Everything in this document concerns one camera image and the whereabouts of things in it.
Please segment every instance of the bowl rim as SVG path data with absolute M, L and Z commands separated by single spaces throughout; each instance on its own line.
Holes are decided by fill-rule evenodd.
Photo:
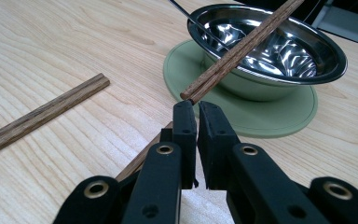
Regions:
M 243 8 L 246 10 L 258 11 L 258 12 L 261 12 L 264 14 L 269 14 L 269 15 L 272 14 L 272 11 L 266 10 L 266 9 L 260 8 L 260 7 L 249 7 L 249 6 L 240 5 L 240 4 L 214 4 L 214 5 L 209 5 L 206 7 L 200 7 L 198 9 L 196 9 L 195 11 L 193 11 L 190 14 L 190 16 L 194 20 L 198 20 L 201 15 L 207 13 L 208 11 L 210 11 L 212 9 L 216 10 L 219 8 Z M 337 65 L 326 74 L 315 76 L 315 77 L 303 78 L 303 77 L 280 76 L 280 75 L 274 75 L 271 73 L 260 72 L 258 70 L 244 67 L 239 64 L 237 66 L 237 69 L 241 70 L 242 72 L 245 72 L 245 73 L 243 73 L 243 76 L 245 76 L 245 74 L 247 73 L 254 77 L 266 79 L 269 82 L 270 81 L 280 82 L 281 84 L 290 84 L 290 85 L 314 85 L 314 84 L 323 84 L 323 83 L 337 80 L 345 74 L 345 72 L 347 70 L 347 66 L 348 66 L 347 57 L 346 57 L 344 51 L 341 49 L 341 47 L 336 42 L 334 42 L 330 37 L 328 37 L 321 31 L 311 27 L 310 25 L 306 24 L 303 21 L 297 20 L 292 17 L 289 17 L 287 20 L 289 20 L 290 22 L 293 22 L 297 25 L 300 25 L 300 26 L 304 27 L 305 29 L 309 30 L 310 32 L 315 33 L 317 36 L 319 36 L 324 41 L 324 43 L 330 47 L 331 51 L 335 52 L 336 57 L 337 57 L 337 59 L 336 59 Z M 205 43 L 205 41 L 201 38 L 201 36 L 198 32 L 198 30 L 199 30 L 198 26 L 190 20 L 187 20 L 187 30 L 189 31 L 193 40 L 196 41 L 196 43 L 200 47 L 202 47 L 207 53 L 212 54 L 216 59 L 220 59 L 223 56 L 223 54 L 221 52 L 215 50 L 210 45 L 203 44 L 203 43 Z

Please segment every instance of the stainless steel bowl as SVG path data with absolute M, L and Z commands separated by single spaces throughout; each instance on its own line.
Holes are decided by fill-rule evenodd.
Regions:
M 229 48 L 272 12 L 244 5 L 202 7 L 191 16 Z M 187 22 L 192 38 L 205 50 L 209 67 L 227 51 L 196 24 Z M 295 88 L 334 81 L 347 69 L 342 49 L 328 36 L 289 18 L 251 51 L 219 85 L 249 100 L 279 99 Z

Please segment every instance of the chopstick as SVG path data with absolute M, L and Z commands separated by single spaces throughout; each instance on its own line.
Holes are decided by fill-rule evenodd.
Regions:
M 166 129 L 172 128 L 173 122 L 169 122 L 167 126 L 165 126 Z M 142 169 L 142 166 L 144 165 L 144 161 L 146 159 L 147 152 L 149 149 L 159 142 L 159 138 L 161 137 L 161 133 L 155 136 L 155 138 L 150 141 L 147 146 L 142 149 L 142 151 L 116 176 L 116 180 L 118 182 L 124 180 L 125 178 L 129 177 L 130 175 L 135 174 L 137 171 Z
M 285 21 L 304 0 L 288 0 L 274 13 L 268 16 L 261 24 L 244 37 L 234 48 L 208 68 L 202 75 L 194 80 L 180 96 L 183 100 L 190 100 L 196 104 L 208 91 L 221 81 L 233 68 L 237 67 L 242 59 L 283 21 Z
M 110 81 L 102 73 L 0 129 L 0 150 L 91 97 Z

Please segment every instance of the wooden table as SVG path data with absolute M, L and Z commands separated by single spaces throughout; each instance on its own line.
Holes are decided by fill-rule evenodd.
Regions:
M 178 1 L 187 11 L 225 1 Z M 104 73 L 111 85 L 0 151 L 0 223 L 51 223 L 74 187 L 116 176 L 172 120 L 165 56 L 190 39 L 168 1 L 0 0 L 0 128 Z M 358 188 L 358 44 L 341 79 L 316 86 L 315 119 L 264 148 L 296 182 L 331 175 Z M 225 192 L 184 190 L 181 222 L 232 223 Z

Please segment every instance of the green plate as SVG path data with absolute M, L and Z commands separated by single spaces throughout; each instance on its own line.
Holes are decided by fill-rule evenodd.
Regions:
M 203 49 L 193 40 L 173 48 L 164 62 L 165 83 L 177 101 L 182 92 L 204 72 Z M 254 102 L 240 98 L 218 85 L 202 101 L 219 105 L 237 134 L 256 138 L 283 137 L 306 127 L 314 118 L 318 98 L 312 86 L 296 89 L 282 99 Z M 198 105 L 194 112 L 199 115 Z

